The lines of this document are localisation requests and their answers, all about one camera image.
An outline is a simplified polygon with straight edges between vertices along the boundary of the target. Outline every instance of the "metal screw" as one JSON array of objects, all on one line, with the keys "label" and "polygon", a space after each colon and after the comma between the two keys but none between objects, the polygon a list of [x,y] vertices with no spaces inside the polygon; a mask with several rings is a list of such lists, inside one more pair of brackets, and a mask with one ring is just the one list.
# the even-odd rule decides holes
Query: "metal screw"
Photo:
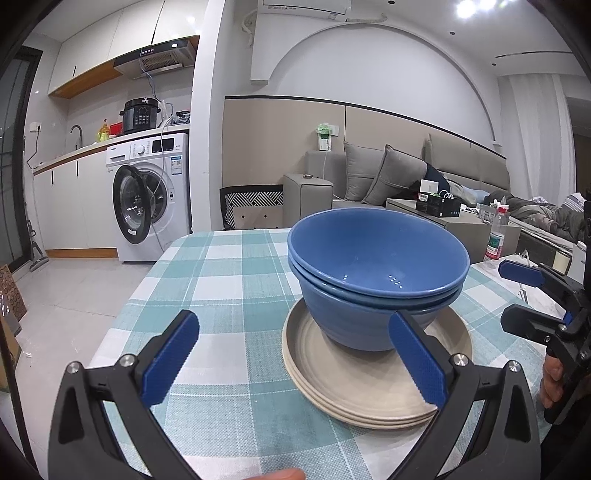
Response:
[{"label": "metal screw", "polygon": [[80,367],[81,365],[78,362],[72,362],[66,367],[66,372],[69,374],[75,374],[80,369]]},{"label": "metal screw", "polygon": [[135,363],[135,357],[131,354],[127,354],[119,358],[119,365],[122,367],[131,367]]},{"label": "metal screw", "polygon": [[512,372],[518,372],[519,370],[521,370],[521,365],[519,364],[519,362],[515,361],[515,360],[509,360],[509,370],[511,370]]},{"label": "metal screw", "polygon": [[453,356],[453,362],[459,367],[465,367],[468,364],[468,357],[463,353],[456,353]]}]

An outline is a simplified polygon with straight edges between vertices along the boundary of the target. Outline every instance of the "side table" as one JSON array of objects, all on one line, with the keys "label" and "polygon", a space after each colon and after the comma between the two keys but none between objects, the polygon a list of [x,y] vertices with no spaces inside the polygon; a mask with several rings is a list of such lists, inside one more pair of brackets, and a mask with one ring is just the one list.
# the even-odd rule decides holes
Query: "side table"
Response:
[{"label": "side table", "polygon": [[[388,210],[410,213],[438,223],[445,230],[453,233],[464,244],[464,247],[468,250],[468,255],[470,255],[471,264],[482,262],[488,239],[491,235],[491,225],[489,223],[482,222],[478,215],[474,213],[464,211],[460,212],[459,217],[437,218],[423,212],[418,212],[415,209],[416,205],[417,202],[414,200],[388,199],[386,201],[386,208]],[[505,243],[503,244],[502,250],[503,257],[515,253],[520,233],[520,227],[513,225],[507,226]]]}]

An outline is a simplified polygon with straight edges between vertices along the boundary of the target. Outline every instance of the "table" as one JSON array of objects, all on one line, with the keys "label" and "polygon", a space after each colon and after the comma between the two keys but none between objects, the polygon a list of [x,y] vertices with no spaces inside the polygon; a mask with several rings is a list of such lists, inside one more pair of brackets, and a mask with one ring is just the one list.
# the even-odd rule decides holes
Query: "table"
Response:
[{"label": "table", "polygon": [[[458,217],[434,217],[416,210],[417,202],[415,200],[386,200],[386,208],[388,210],[395,210],[402,213],[410,213],[412,215],[421,216],[427,220],[438,223],[445,230],[453,233],[460,242],[464,244],[468,254],[470,255],[470,263],[480,263],[484,258],[486,246],[488,245],[491,236],[491,225],[480,220],[475,213],[460,211]],[[508,225],[505,242],[503,243],[502,253],[504,256],[515,253],[517,242],[521,228],[514,225]]]},{"label": "table", "polygon": [[[204,480],[240,480],[293,466],[311,480],[384,480],[424,427],[397,432],[350,427],[316,409],[295,388],[281,358],[281,328],[301,297],[287,264],[287,234],[286,229],[228,231],[175,241],[122,309],[90,366],[137,353],[180,309],[191,309],[199,317],[199,341],[164,402],[152,411]],[[519,360],[536,394],[544,349],[502,331],[503,309],[522,302],[477,267],[470,268],[452,304],[470,330],[473,360],[499,367]],[[116,408],[107,404],[107,409],[130,464],[145,469]],[[449,465],[460,460],[477,412],[475,407]],[[541,434],[548,428],[541,419]]]}]

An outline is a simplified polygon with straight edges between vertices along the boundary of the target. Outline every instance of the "faucet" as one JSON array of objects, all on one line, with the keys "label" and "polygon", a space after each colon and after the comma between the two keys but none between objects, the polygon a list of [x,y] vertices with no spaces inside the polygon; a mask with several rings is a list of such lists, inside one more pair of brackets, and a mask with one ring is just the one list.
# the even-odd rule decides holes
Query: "faucet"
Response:
[{"label": "faucet", "polygon": [[78,130],[80,130],[80,137],[79,137],[78,141],[80,142],[80,148],[82,148],[82,127],[80,125],[74,125],[72,127],[72,129],[70,130],[70,133],[72,133],[75,128],[77,128]]}]

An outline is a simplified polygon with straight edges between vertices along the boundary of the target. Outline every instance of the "white cabinet door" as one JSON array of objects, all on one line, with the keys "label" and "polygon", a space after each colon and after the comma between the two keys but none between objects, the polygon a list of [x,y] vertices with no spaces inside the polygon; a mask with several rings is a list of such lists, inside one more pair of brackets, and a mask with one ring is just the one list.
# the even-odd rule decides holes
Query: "white cabinet door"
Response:
[{"label": "white cabinet door", "polygon": [[51,75],[49,93],[109,60],[109,50],[120,16],[121,10],[110,14],[61,44]]},{"label": "white cabinet door", "polygon": [[152,44],[164,0],[143,0],[122,10],[109,60]]},{"label": "white cabinet door", "polygon": [[206,7],[207,0],[165,0],[153,43],[200,35]]},{"label": "white cabinet door", "polygon": [[86,223],[88,248],[113,248],[117,228],[113,210],[112,178],[105,167],[105,152],[78,160],[80,204]]},{"label": "white cabinet door", "polygon": [[86,248],[86,225],[78,189],[76,160],[53,169],[54,248]]},{"label": "white cabinet door", "polygon": [[51,170],[44,171],[33,177],[33,189],[35,191],[35,208],[39,221],[43,247],[53,249],[56,246],[56,231],[53,222],[53,182]]}]

